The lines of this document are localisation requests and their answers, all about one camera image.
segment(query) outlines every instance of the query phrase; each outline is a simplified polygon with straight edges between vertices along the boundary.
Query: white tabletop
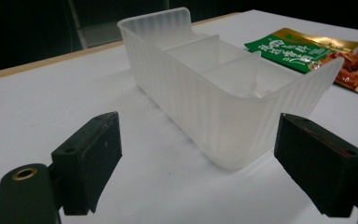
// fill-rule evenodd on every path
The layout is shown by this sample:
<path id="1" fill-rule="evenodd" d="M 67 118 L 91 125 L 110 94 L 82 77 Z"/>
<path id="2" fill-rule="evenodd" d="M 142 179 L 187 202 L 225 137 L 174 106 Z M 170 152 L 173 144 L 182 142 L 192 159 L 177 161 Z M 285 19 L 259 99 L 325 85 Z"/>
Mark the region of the white tabletop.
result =
<path id="1" fill-rule="evenodd" d="M 357 40 L 358 31 L 257 10 L 194 26 L 238 48 L 283 27 Z M 321 215 L 272 149 L 238 171 L 211 163 L 134 82 L 124 46 L 0 78 L 0 179 L 50 153 L 91 118 L 117 111 L 123 157 L 95 214 L 62 223 L 357 223 Z M 358 94 L 332 86 L 310 115 L 358 147 Z"/>

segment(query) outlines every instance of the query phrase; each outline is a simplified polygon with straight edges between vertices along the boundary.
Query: translucent plastic container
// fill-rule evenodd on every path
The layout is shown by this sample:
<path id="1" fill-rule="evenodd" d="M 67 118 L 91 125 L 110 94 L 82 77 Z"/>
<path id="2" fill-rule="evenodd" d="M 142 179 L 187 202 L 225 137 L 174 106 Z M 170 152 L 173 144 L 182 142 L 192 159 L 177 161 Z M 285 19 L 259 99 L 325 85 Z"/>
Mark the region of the translucent plastic container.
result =
<path id="1" fill-rule="evenodd" d="M 343 59 L 306 75 L 193 32 L 184 8 L 118 27 L 137 85 L 217 165 L 240 169 L 273 149 L 282 112 L 307 117 Z"/>

